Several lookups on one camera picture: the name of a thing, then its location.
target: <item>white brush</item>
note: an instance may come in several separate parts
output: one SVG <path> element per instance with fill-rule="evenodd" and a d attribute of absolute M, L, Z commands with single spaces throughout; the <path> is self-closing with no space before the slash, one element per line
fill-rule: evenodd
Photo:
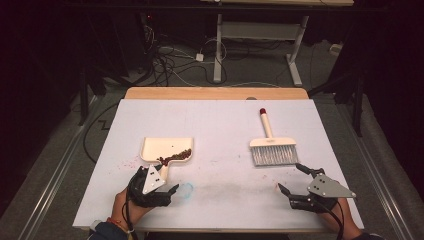
<path fill-rule="evenodd" d="M 274 166 L 298 163 L 296 141 L 293 138 L 274 138 L 266 110 L 261 108 L 259 112 L 267 138 L 253 139 L 250 142 L 255 165 Z"/>

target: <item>table leg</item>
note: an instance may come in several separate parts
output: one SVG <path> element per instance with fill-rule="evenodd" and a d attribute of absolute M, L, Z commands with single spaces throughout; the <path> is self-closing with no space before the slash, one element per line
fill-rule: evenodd
<path fill-rule="evenodd" d="M 290 73 L 292 75 L 293 83 L 296 87 L 302 86 L 302 81 L 300 80 L 299 71 L 296 67 L 296 56 L 299 52 L 300 44 L 302 43 L 303 35 L 305 34 L 306 24 L 308 23 L 309 16 L 304 16 L 302 19 L 302 23 L 299 26 L 299 30 L 296 34 L 296 40 L 294 42 L 294 49 L 292 54 L 287 54 L 287 63 L 289 65 Z"/>
<path fill-rule="evenodd" d="M 218 22 L 216 25 L 216 55 L 215 55 L 215 68 L 213 71 L 213 81 L 215 83 L 221 82 L 221 65 L 222 65 L 222 51 L 221 51 L 221 40 L 222 40 L 222 14 L 218 14 Z"/>

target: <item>white tabletop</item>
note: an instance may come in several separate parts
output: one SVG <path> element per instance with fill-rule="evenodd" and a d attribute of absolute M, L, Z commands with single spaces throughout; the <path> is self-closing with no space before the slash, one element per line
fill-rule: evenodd
<path fill-rule="evenodd" d="M 307 194 L 310 175 L 294 166 L 256 168 L 249 142 L 265 138 L 259 109 L 266 108 L 274 137 L 297 141 L 300 162 L 324 168 L 348 187 L 312 100 L 121 100 L 73 223 L 87 228 L 111 214 L 114 196 L 141 165 L 145 137 L 193 137 L 191 159 L 171 164 L 166 191 L 180 187 L 168 207 L 136 226 L 146 231 L 317 232 L 315 214 L 290 208 L 277 183 Z M 356 205 L 353 219 L 363 228 Z"/>

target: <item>dustpan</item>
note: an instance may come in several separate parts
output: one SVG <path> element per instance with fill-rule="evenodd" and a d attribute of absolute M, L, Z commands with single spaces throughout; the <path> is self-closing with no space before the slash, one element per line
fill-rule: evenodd
<path fill-rule="evenodd" d="M 187 162 L 193 153 L 193 138 L 146 137 L 140 157 L 151 164 L 162 164 L 160 176 L 166 181 L 171 163 Z"/>

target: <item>wrist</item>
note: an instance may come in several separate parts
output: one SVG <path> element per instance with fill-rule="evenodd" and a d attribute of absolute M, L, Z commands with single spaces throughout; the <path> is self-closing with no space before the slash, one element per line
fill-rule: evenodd
<path fill-rule="evenodd" d="M 106 222 L 113 223 L 115 226 L 120 228 L 122 231 L 124 231 L 125 233 L 128 233 L 128 226 L 124 221 L 115 220 L 115 219 L 112 219 L 112 218 L 109 217 L 109 218 L 107 218 Z"/>
<path fill-rule="evenodd" d="M 353 223 L 348 222 L 345 224 L 343 229 L 343 239 L 351 240 L 355 239 L 362 234 L 362 231 Z"/>

